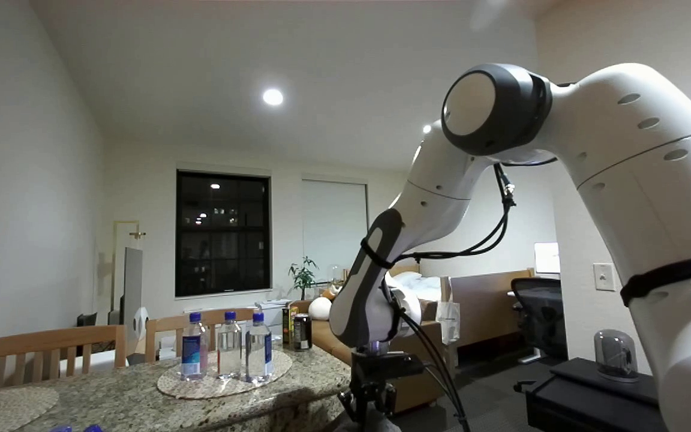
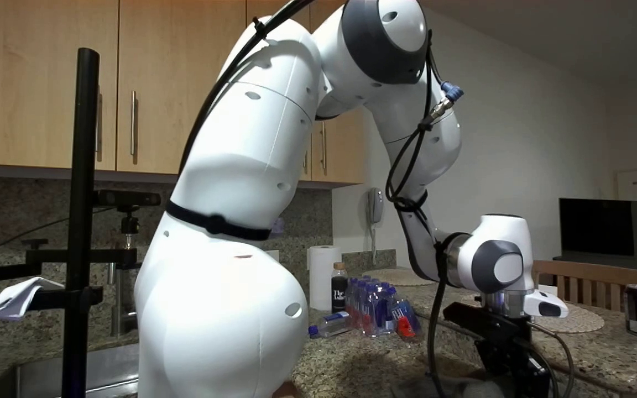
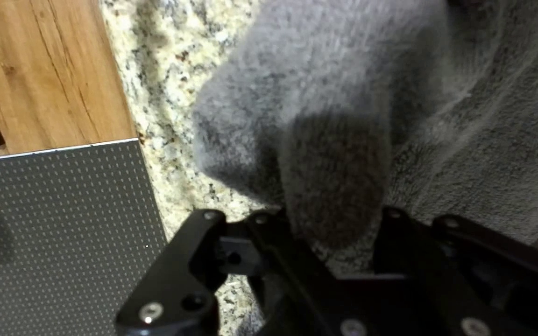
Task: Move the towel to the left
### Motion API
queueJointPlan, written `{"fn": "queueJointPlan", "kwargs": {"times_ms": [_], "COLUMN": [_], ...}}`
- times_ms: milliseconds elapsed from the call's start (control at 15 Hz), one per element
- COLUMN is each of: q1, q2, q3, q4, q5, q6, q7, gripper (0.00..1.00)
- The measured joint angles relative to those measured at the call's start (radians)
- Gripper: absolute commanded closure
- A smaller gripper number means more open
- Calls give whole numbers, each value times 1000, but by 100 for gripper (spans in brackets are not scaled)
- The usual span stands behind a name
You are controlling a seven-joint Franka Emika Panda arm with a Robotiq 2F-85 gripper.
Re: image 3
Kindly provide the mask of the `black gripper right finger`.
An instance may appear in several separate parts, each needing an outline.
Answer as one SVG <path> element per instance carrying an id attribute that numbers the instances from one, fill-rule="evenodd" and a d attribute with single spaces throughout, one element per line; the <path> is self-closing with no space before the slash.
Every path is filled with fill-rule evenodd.
<path id="1" fill-rule="evenodd" d="M 538 336 L 538 251 L 469 219 L 387 208 L 376 273 L 390 336 Z"/>

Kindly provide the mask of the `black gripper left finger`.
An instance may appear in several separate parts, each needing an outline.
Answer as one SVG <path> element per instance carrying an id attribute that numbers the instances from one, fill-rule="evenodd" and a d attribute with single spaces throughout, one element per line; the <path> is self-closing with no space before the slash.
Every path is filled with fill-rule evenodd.
<path id="1" fill-rule="evenodd" d="M 247 223 L 192 211 L 123 301 L 116 336 L 219 336 L 217 290 L 230 275 L 254 275 L 258 267 Z"/>

